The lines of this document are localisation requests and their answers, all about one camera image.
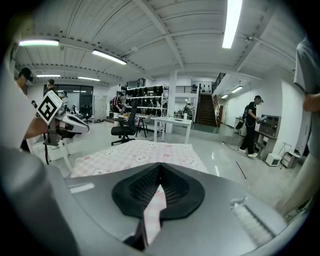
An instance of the window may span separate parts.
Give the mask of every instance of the window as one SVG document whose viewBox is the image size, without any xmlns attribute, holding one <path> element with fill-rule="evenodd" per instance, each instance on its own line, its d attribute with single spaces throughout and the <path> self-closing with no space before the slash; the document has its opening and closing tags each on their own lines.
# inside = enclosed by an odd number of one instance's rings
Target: window
<svg viewBox="0 0 320 256">
<path fill-rule="evenodd" d="M 127 82 L 126 85 L 127 85 L 128 89 L 136 88 L 136 87 L 144 87 L 144 86 L 146 86 L 146 79 L 139 78 L 136 81 Z"/>
<path fill-rule="evenodd" d="M 66 103 L 67 107 L 72 110 L 72 106 L 81 112 L 81 109 L 87 105 L 92 109 L 93 102 L 93 87 L 83 85 L 66 85 L 57 84 L 54 85 L 57 93 L 60 95 L 62 92 L 67 93 L 67 98 L 63 99 L 63 103 Z M 44 85 L 43 95 L 47 92 L 47 85 Z"/>
</svg>

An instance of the white ceiling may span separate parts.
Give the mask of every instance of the white ceiling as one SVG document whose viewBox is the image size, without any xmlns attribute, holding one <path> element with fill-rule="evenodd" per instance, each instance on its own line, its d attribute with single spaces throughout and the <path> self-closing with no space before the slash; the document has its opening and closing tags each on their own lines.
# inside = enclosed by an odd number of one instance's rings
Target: white ceiling
<svg viewBox="0 0 320 256">
<path fill-rule="evenodd" d="M 16 68 L 60 74 L 57 82 L 99 78 L 93 84 L 105 86 L 173 70 L 215 78 L 223 72 L 248 81 L 276 65 L 291 72 L 303 32 L 274 2 L 243 0 L 232 48 L 224 49 L 226 0 L 48 0 L 25 22 L 21 38 L 59 39 L 60 46 L 19 47 Z M 247 44 L 246 37 L 255 39 Z M 94 49 L 128 64 L 92 55 Z"/>
</svg>

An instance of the pink patterned cloth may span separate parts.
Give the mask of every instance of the pink patterned cloth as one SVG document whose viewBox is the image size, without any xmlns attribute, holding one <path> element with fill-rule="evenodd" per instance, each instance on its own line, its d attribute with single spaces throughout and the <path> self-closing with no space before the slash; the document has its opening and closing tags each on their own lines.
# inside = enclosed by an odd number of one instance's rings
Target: pink patterned cloth
<svg viewBox="0 0 320 256">
<path fill-rule="evenodd" d="M 185 166 L 195 171 L 209 173 L 191 144 L 168 144 L 147 140 L 132 140 L 94 154 L 77 158 L 70 177 L 108 174 L 157 162 Z M 165 193 L 163 188 L 159 186 L 143 213 L 149 244 L 152 243 L 160 231 L 159 215 L 160 211 L 166 207 Z"/>
</svg>

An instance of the staircase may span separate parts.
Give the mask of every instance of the staircase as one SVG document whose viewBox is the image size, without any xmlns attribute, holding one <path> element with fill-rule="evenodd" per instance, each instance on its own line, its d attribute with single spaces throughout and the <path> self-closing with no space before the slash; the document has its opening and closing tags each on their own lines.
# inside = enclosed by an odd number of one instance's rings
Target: staircase
<svg viewBox="0 0 320 256">
<path fill-rule="evenodd" d="M 198 109 L 198 124 L 206 126 L 217 126 L 214 104 L 211 95 L 201 94 Z"/>
</svg>

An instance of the gray floor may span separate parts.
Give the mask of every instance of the gray floor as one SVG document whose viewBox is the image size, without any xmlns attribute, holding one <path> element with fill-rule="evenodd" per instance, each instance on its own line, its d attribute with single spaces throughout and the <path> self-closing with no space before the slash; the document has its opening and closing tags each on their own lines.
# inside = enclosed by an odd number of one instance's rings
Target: gray floor
<svg viewBox="0 0 320 256">
<path fill-rule="evenodd" d="M 215 126 L 193 123 L 191 125 L 191 129 L 196 131 L 212 133 L 212 134 L 220 134 L 220 135 L 226 135 L 226 136 L 234 135 L 233 128 L 223 123 L 219 128 Z"/>
<path fill-rule="evenodd" d="M 68 158 L 71 165 L 79 157 L 111 147 L 111 141 L 118 140 L 117 136 L 111 135 L 111 128 L 111 125 L 106 123 L 90 124 L 88 133 L 74 137 L 68 143 L 71 153 Z M 153 136 L 153 132 L 149 132 L 145 138 L 141 132 L 137 139 L 151 141 Z M 182 134 L 167 133 L 165 136 L 166 143 L 184 143 L 184 140 L 185 136 Z M 189 143 L 211 174 L 219 174 L 220 177 L 242 185 L 271 207 L 280 199 L 301 168 L 299 165 L 295 169 L 270 167 L 257 158 L 252 159 L 240 151 L 234 151 L 237 149 L 236 145 L 229 145 L 234 149 L 232 150 L 221 142 L 192 136 L 189 138 Z M 39 151 L 38 154 L 42 159 L 44 158 L 44 150 Z M 50 164 L 59 167 L 64 177 L 70 174 L 63 159 L 52 161 Z"/>
</svg>

